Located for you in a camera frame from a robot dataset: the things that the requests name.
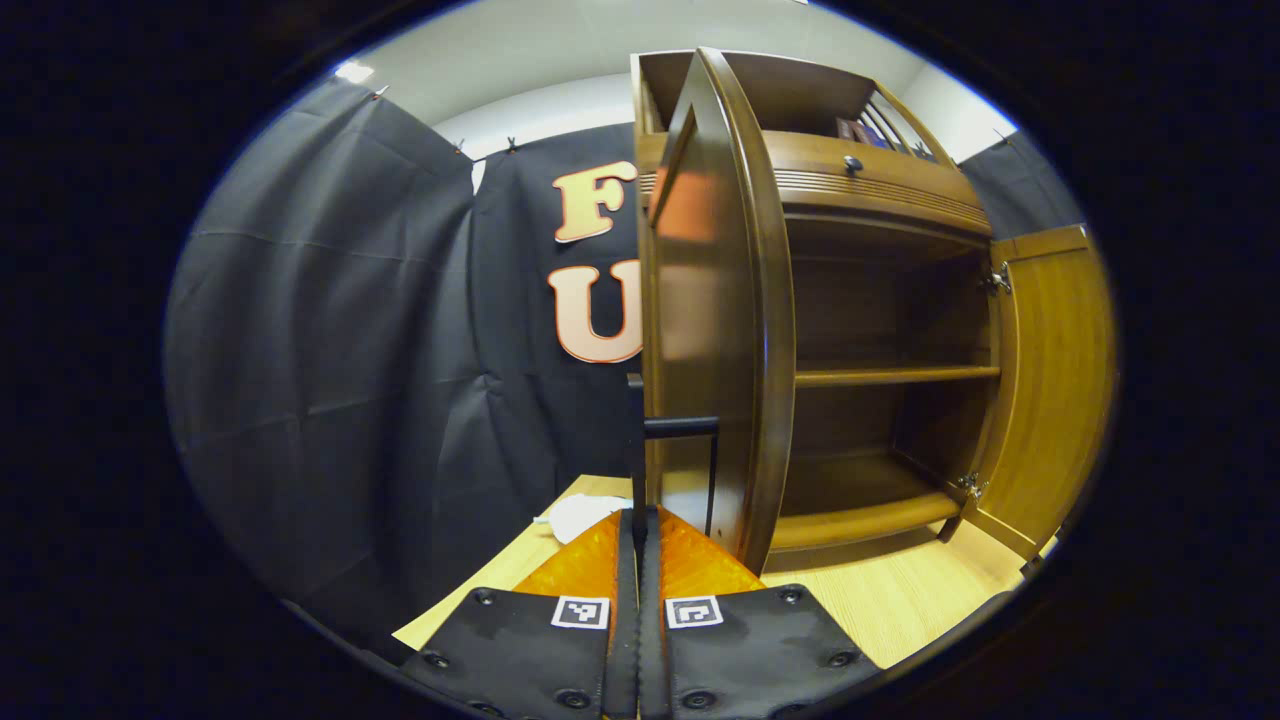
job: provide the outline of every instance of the wooden shelf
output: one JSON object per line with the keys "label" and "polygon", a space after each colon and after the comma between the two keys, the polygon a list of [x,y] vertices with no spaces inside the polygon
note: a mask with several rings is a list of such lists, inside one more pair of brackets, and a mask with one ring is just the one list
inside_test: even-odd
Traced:
{"label": "wooden shelf", "polygon": [[792,456],[772,551],[872,539],[959,514],[955,500],[887,450]]}
{"label": "wooden shelf", "polygon": [[932,383],[996,377],[1000,377],[1000,368],[984,365],[797,370],[796,388]]}

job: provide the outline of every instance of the cabinet door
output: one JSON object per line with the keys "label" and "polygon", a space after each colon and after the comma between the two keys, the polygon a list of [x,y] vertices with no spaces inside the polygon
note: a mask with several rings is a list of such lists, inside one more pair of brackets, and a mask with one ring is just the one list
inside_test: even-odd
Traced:
{"label": "cabinet door", "polygon": [[650,441],[648,500],[759,573],[791,446],[791,260],[764,138],[716,50],[692,56],[646,220],[645,413],[721,427],[714,487],[705,438]]}
{"label": "cabinet door", "polygon": [[964,518],[1030,560],[1075,503],[1106,436],[1116,328],[1088,232],[1070,225],[992,245],[1012,292],[998,291],[1000,389]]}

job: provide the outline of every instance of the white ceiling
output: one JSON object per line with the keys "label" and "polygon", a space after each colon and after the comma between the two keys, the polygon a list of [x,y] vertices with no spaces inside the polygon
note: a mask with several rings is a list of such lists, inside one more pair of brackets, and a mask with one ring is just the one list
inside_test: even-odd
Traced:
{"label": "white ceiling", "polygon": [[477,0],[358,56],[371,88],[426,124],[534,88],[630,72],[630,55],[707,45],[813,60],[902,92],[924,60],[796,0]]}

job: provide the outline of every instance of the ceiling light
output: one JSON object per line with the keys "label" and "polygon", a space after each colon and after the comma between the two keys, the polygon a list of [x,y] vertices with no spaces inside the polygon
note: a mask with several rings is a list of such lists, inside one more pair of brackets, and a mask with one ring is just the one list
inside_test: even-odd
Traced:
{"label": "ceiling light", "polygon": [[374,68],[361,65],[360,60],[347,60],[338,65],[338,69],[333,74],[351,82],[365,82],[369,79],[369,76],[374,74]]}

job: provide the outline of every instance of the orange letter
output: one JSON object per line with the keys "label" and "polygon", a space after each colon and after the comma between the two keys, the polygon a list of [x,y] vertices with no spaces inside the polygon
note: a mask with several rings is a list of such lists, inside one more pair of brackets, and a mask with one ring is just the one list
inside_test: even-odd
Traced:
{"label": "orange letter", "polygon": [[600,272],[590,265],[561,268],[547,275],[556,290],[556,334],[561,347],[584,363],[621,363],[640,352],[640,260],[623,260],[609,268],[622,283],[622,329],[600,337],[591,328],[591,286]]}
{"label": "orange letter", "polygon": [[[622,208],[622,183],[636,179],[636,167],[626,160],[556,178],[552,186],[564,202],[564,224],[556,231],[556,242],[573,242],[609,232],[612,218],[600,217],[600,204],[609,210]],[[596,181],[604,181],[599,187]]]}

